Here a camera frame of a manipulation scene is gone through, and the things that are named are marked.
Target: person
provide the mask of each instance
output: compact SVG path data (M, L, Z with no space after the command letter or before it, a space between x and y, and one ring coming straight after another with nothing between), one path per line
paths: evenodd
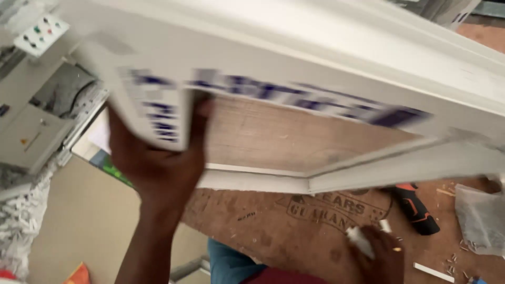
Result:
M138 225L119 269L116 284L167 284L172 240L204 170L205 134L213 100L200 102L193 112L189 146L174 153L154 149L135 137L109 107L113 164L133 183L141 199ZM365 283L403 284L403 249L398 240L365 226L376 258L369 259L351 246ZM256 265L251 258L209 239L212 284L326 283L320 278Z

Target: plastic bag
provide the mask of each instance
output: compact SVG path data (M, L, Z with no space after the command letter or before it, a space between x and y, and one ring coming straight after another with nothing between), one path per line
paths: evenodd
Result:
M505 255L505 196L456 185L456 215L468 249Z

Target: control panel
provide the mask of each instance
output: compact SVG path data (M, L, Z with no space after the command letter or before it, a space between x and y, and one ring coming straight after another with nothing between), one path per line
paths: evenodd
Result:
M14 45L22 51L40 57L53 45L70 25L52 15L45 15L14 39Z

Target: cordless screwdriver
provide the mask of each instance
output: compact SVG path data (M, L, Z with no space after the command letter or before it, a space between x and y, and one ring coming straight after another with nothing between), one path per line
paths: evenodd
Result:
M414 183L399 183L384 187L398 201L414 229L421 235L431 235L440 231L435 219L430 215L424 204L416 195L418 187Z

